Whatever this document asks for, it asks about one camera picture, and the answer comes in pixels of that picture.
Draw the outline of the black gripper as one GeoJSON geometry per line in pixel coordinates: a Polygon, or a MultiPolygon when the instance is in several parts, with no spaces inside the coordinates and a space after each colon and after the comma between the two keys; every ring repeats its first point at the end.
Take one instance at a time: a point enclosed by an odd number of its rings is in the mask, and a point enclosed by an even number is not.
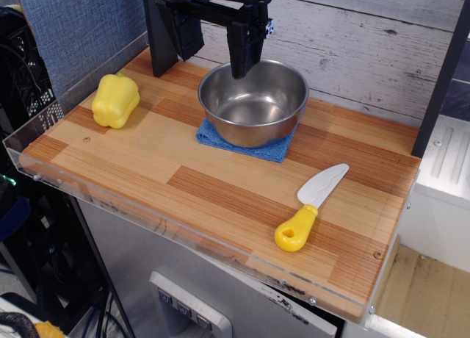
{"type": "Polygon", "coordinates": [[[183,61],[204,46],[201,21],[227,28],[231,72],[243,78],[261,59],[265,38],[273,33],[268,15],[272,0],[156,0],[173,45],[183,61]]]}

